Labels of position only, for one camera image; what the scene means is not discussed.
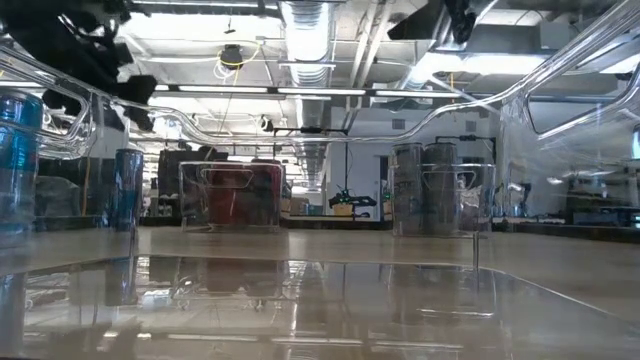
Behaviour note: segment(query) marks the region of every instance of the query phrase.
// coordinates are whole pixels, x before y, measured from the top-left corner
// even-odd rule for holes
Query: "red object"
[[[211,225],[278,224],[281,166],[220,162],[206,171]]]

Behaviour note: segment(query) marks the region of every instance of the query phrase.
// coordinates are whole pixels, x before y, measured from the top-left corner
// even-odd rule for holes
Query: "blue can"
[[[38,97],[0,89],[0,240],[26,232],[33,223],[38,143],[32,131],[42,127],[43,113]]]
[[[115,190],[112,204],[111,227],[115,231],[135,229],[142,205],[142,151],[119,149],[116,151]]]

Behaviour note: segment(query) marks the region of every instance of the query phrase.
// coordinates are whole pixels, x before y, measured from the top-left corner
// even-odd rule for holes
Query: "ceiling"
[[[224,3],[211,0],[133,2],[150,16],[133,13],[132,19],[119,30],[117,41],[126,43],[135,58],[134,64],[121,68],[119,78],[122,81],[131,75],[153,74],[160,84],[168,85],[296,86],[291,75],[286,29],[277,1],[265,1],[266,10],[262,15],[252,15],[255,4],[251,0]],[[541,37],[541,26],[560,26],[560,29],[564,29],[566,41],[569,41],[614,3],[614,0],[499,0],[479,20],[466,48],[455,54],[463,58],[477,54],[502,54],[544,59],[556,49],[545,48],[548,39]],[[426,0],[381,2],[373,13],[369,0],[337,1],[331,4],[330,24],[333,26],[330,29],[330,51],[325,61],[331,68],[327,83],[329,88],[356,88],[358,82],[365,88],[394,88],[410,74],[414,65],[424,59],[426,53],[438,51],[430,50],[434,44],[432,39],[392,41],[387,35],[387,30],[425,6]],[[370,18],[371,28],[367,29]],[[359,58],[361,41],[365,55]],[[240,46],[243,62],[246,63],[237,72],[225,71],[219,63],[219,55],[225,45]],[[298,47],[297,51],[304,53],[312,52],[315,45],[309,41],[295,46]],[[363,68],[366,68],[369,53],[373,62],[370,69],[365,71]],[[354,62],[360,65],[360,72],[352,81]],[[467,93],[499,93],[524,75],[479,73],[469,69],[440,71],[438,66],[432,66],[436,78]],[[540,89],[539,94],[611,95],[618,88],[618,80],[612,74],[586,73],[562,76]],[[260,128],[263,119],[273,121],[276,127],[299,126],[296,120],[300,115],[297,101],[299,99],[296,100],[294,96],[203,94],[193,97],[175,92],[156,92],[149,104],[180,110],[190,116],[200,130],[211,134],[270,136]],[[446,104],[448,100],[430,103],[411,105],[417,111],[411,116],[423,118],[434,107]],[[358,121],[358,125],[352,127],[354,133],[350,135],[359,135],[358,129],[367,135],[393,134],[388,124],[376,121],[369,126],[368,117],[358,115],[359,108],[355,104],[347,106],[344,96],[332,96],[328,104],[340,110],[331,113],[341,114],[339,119],[330,119],[332,127],[347,125],[349,121],[346,120],[351,119]],[[370,105],[366,98],[362,108]],[[376,107],[375,110],[379,112],[376,118],[392,118],[395,112],[402,110],[395,108],[395,104],[387,106],[383,103]],[[141,133],[133,129],[136,132],[133,137],[180,137],[180,132],[174,131],[176,123],[171,119],[156,123],[154,133]],[[140,142],[138,145],[147,153],[157,153],[169,146],[167,143],[150,142]],[[262,151],[271,153],[270,149]],[[301,154],[300,149],[295,151],[293,147],[284,147],[280,155],[293,156],[295,159]]]

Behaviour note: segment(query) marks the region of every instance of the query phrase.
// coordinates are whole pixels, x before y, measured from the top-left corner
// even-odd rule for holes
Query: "box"
[[[353,216],[353,205],[336,204],[333,205],[333,215],[335,216]]]
[[[282,175],[278,164],[180,163],[183,230],[276,230]]]
[[[391,201],[390,200],[385,200],[382,203],[382,208],[384,210],[384,214],[385,215],[391,214],[393,212],[393,209],[391,208]]]
[[[309,205],[309,199],[301,197],[291,198],[291,206],[289,208],[289,215],[291,216],[303,216],[307,215],[307,207]]]

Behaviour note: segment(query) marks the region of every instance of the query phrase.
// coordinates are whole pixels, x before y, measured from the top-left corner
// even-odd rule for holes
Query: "ceiling light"
[[[255,156],[251,155],[229,155],[227,160],[236,162],[250,162]]]
[[[316,101],[329,101],[331,96],[320,95],[287,95],[287,100],[316,100]]]
[[[43,86],[29,81],[0,81],[0,87],[41,88]]]
[[[292,95],[355,95],[366,94],[364,89],[310,89],[310,88],[278,88],[280,94]]]
[[[336,63],[332,62],[324,62],[319,63],[317,61],[278,61],[278,66],[280,68],[284,67],[326,67],[326,68],[335,68]]]
[[[202,85],[180,85],[181,91],[195,92],[226,92],[226,93],[257,93],[264,94],[268,91],[265,87],[254,86],[202,86]]]
[[[376,96],[457,99],[459,94],[444,91],[376,90]]]

